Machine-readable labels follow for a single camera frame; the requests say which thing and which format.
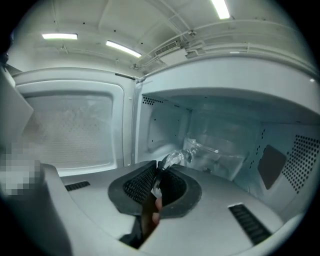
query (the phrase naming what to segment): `white wall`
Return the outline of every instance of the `white wall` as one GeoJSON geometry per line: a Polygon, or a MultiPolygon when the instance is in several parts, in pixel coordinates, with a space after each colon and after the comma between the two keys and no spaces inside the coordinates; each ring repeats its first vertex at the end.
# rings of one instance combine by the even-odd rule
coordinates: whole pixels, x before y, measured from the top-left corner
{"type": "Polygon", "coordinates": [[[133,77],[142,77],[142,73],[130,69],[127,65],[106,58],[65,52],[28,53],[18,45],[13,45],[9,52],[8,64],[22,72],[46,68],[89,68],[120,73],[133,77]]]}

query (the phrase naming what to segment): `ceiling light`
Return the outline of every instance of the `ceiling light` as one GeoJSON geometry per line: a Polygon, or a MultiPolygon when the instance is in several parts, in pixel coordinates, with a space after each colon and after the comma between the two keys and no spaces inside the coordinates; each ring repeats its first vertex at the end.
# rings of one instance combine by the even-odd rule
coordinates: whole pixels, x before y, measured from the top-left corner
{"type": "Polygon", "coordinates": [[[226,5],[225,0],[211,0],[216,12],[219,15],[220,20],[230,18],[230,14],[226,5]]]}
{"type": "Polygon", "coordinates": [[[51,34],[42,34],[44,39],[78,39],[77,34],[65,34],[65,33],[51,33],[51,34]]]}
{"type": "Polygon", "coordinates": [[[112,42],[112,41],[109,41],[109,40],[106,42],[106,45],[110,46],[110,47],[113,47],[113,48],[117,48],[118,50],[124,51],[124,52],[126,52],[128,54],[131,54],[131,55],[137,57],[137,58],[139,58],[141,56],[140,53],[138,53],[138,52],[136,52],[134,50],[131,50],[131,49],[127,48],[127,47],[124,47],[121,44],[118,44],[118,43],[115,43],[115,42],[112,42]]]}

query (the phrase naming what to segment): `ceiling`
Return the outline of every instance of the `ceiling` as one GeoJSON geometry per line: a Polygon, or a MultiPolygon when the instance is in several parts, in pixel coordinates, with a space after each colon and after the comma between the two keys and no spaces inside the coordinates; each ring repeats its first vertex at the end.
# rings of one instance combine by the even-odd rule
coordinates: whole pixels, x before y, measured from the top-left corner
{"type": "Polygon", "coordinates": [[[166,67],[168,63],[155,51],[178,41],[185,49],[181,60],[237,53],[289,62],[316,73],[300,33],[272,1],[225,2],[229,19],[219,19],[211,0],[41,1],[15,30],[12,47],[35,60],[52,55],[64,59],[76,55],[77,60],[90,56],[144,75],[166,67]],[[196,34],[189,35],[191,30],[196,34]],[[42,37],[56,32],[77,33],[78,40],[42,37]],[[107,40],[142,56],[110,48],[107,40]]]}

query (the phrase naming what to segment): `food container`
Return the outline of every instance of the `food container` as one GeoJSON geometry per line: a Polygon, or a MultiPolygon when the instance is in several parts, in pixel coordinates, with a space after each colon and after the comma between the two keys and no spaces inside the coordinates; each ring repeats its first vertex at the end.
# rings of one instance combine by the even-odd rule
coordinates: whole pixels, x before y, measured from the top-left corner
{"type": "Polygon", "coordinates": [[[187,133],[184,150],[196,150],[193,160],[184,166],[210,173],[232,181],[240,171],[248,152],[240,145],[207,134],[187,133]]]}

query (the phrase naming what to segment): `ventilation grille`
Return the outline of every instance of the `ventilation grille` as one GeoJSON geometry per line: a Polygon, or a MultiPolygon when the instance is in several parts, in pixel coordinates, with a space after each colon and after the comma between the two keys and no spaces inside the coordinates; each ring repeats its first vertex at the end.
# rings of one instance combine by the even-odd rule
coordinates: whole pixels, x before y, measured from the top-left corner
{"type": "Polygon", "coordinates": [[[319,154],[320,141],[301,135],[295,136],[291,153],[288,154],[282,174],[290,182],[296,193],[304,186],[314,168],[319,154]]]}
{"type": "Polygon", "coordinates": [[[254,245],[271,236],[271,233],[243,204],[230,206],[229,210],[254,245]]]}
{"type": "Polygon", "coordinates": [[[162,100],[153,99],[149,97],[143,97],[142,104],[153,105],[155,103],[164,103],[162,100]]]}
{"type": "Polygon", "coordinates": [[[167,44],[166,46],[162,47],[161,49],[156,50],[154,53],[155,53],[155,55],[158,56],[158,55],[163,54],[163,53],[165,53],[171,49],[174,49],[174,48],[179,48],[177,41],[174,41],[172,43],[167,44]]]}
{"type": "Polygon", "coordinates": [[[65,188],[67,191],[72,191],[72,190],[82,189],[87,186],[90,186],[90,183],[88,181],[81,181],[75,184],[66,185],[65,188]]]}
{"type": "Polygon", "coordinates": [[[156,173],[156,167],[153,165],[143,171],[136,177],[123,184],[125,194],[139,204],[143,204],[152,189],[156,173]]]}

